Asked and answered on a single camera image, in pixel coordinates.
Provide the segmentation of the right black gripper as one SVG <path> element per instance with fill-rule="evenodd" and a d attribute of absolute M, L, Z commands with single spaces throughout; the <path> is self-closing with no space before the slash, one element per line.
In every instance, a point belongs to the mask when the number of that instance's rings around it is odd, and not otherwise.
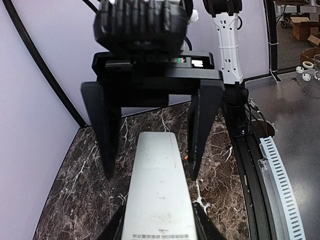
<path fill-rule="evenodd" d="M 170 95 L 191 95 L 187 154 L 189 175 L 195 181 L 225 89 L 213 54 L 184 51 L 172 62 L 131 63 L 110 52 L 98 52 L 93 57 L 92 69 L 98 82 L 84 82 L 80 91 L 106 178 L 111 179 L 115 171 L 121 107 L 166 107 Z"/>

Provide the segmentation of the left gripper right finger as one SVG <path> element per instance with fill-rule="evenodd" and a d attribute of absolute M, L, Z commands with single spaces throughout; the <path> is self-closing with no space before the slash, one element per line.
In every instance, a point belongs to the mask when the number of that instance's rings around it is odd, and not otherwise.
<path fill-rule="evenodd" d="M 192 203 L 198 240 L 226 240 L 198 202 Z"/>

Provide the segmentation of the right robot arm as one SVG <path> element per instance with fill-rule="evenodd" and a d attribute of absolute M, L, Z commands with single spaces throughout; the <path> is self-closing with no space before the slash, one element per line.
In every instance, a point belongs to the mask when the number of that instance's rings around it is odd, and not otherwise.
<path fill-rule="evenodd" d="M 95 41 L 106 49 L 94 55 L 96 81 L 81 94 L 107 178 L 119 149 L 122 108 L 164 108 L 170 95 L 190 95 L 187 154 L 190 175 L 199 174 L 206 141 L 221 103 L 237 122 L 245 120 L 248 90 L 240 67 L 240 0 L 206 0 L 218 35 L 220 67 L 209 52 L 183 50 L 196 16 L 191 0 L 102 0 L 94 8 Z"/>

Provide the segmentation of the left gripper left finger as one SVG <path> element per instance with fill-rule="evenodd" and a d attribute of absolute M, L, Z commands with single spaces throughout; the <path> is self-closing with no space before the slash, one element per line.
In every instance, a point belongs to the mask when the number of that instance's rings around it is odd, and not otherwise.
<path fill-rule="evenodd" d="M 122 204 L 111 220 L 104 228 L 102 233 L 98 236 L 97 240 L 121 240 L 124 219 L 125 219 L 126 204 Z"/>

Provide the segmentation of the white remote control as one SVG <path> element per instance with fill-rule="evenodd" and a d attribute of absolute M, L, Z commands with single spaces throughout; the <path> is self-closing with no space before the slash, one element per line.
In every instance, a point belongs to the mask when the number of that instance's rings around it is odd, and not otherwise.
<path fill-rule="evenodd" d="M 182 159 L 172 132 L 141 132 L 138 136 L 121 238 L 198 238 Z"/>

